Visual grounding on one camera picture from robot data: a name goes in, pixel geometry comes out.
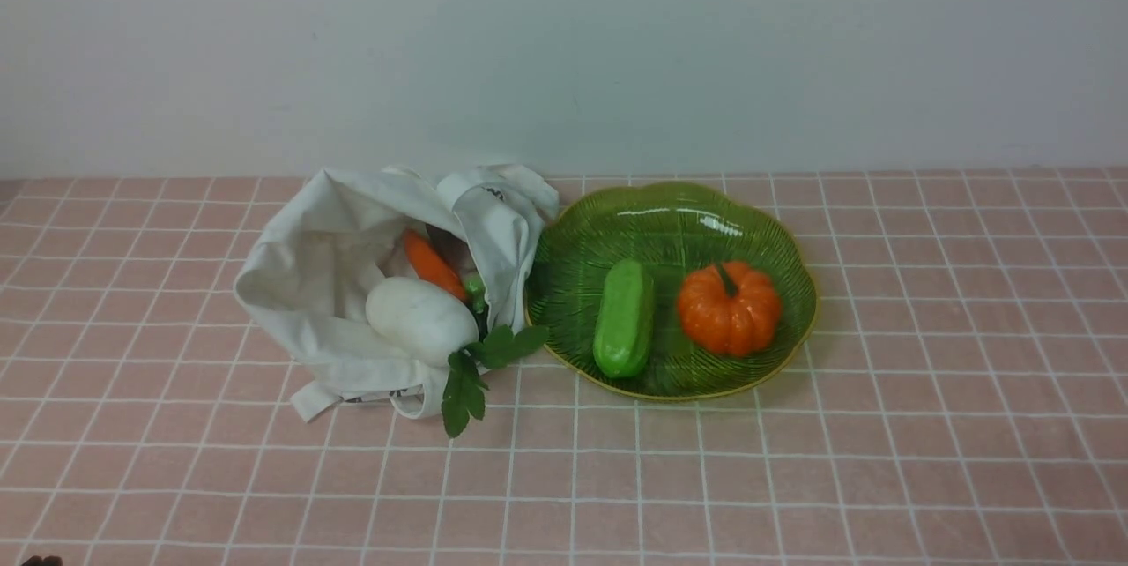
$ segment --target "pumpkin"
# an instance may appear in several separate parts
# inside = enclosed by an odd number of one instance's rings
[[[746,357],[767,348],[783,316],[772,277],[725,262],[689,273],[678,293],[681,330],[720,356]]]

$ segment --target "carrot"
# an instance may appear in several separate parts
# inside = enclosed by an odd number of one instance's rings
[[[455,268],[450,268],[450,265],[443,262],[442,257],[439,257],[439,253],[435,253],[434,247],[425,237],[420,236],[415,229],[407,229],[403,240],[407,262],[411,262],[412,268],[415,269],[420,280],[430,281],[431,284],[446,290],[459,301],[467,302],[469,300],[470,297],[462,288],[462,281],[459,280],[458,273],[455,273]]]

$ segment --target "leaf-shaped plate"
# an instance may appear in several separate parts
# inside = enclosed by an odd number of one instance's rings
[[[603,277],[633,257],[654,278],[650,361],[633,378],[608,378],[592,341]],[[681,333],[681,281],[719,260],[768,273],[783,301],[775,341],[744,360],[717,357]],[[526,282],[529,324],[548,326],[547,350],[613,392],[646,400],[722,397],[767,381],[799,352],[814,326],[819,297],[791,233],[775,218],[699,184],[662,182],[603,188],[582,197],[545,229]]]

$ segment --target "pumpkin stem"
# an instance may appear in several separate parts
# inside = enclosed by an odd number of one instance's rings
[[[740,288],[737,285],[735,281],[732,281],[732,276],[730,276],[729,272],[724,269],[724,265],[722,265],[721,262],[717,262],[717,264],[713,265],[713,267],[716,268],[716,273],[721,276],[721,282],[724,284],[725,295],[735,298],[737,293],[740,293]]]

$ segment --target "tiled countertop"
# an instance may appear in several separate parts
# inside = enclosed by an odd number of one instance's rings
[[[301,180],[0,184],[0,564],[1128,563],[1128,169],[698,180],[799,237],[803,356],[652,406],[537,354],[453,444],[285,403],[230,289]]]

